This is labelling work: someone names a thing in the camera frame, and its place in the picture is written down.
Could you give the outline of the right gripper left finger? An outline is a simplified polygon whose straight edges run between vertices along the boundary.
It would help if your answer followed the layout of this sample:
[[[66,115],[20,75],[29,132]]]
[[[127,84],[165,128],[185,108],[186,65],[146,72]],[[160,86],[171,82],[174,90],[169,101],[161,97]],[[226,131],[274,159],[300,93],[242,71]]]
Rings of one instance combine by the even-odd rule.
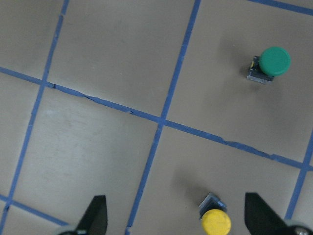
[[[108,210],[105,195],[94,196],[84,215],[74,228],[64,227],[59,235],[105,235],[108,228]]]

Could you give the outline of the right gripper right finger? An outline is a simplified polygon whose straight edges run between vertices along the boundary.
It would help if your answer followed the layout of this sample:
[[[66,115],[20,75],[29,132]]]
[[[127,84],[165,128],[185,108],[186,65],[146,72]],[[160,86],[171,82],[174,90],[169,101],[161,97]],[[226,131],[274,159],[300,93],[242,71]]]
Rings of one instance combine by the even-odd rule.
[[[285,222],[255,192],[245,194],[245,225],[252,235],[311,235],[313,231],[299,223]]]

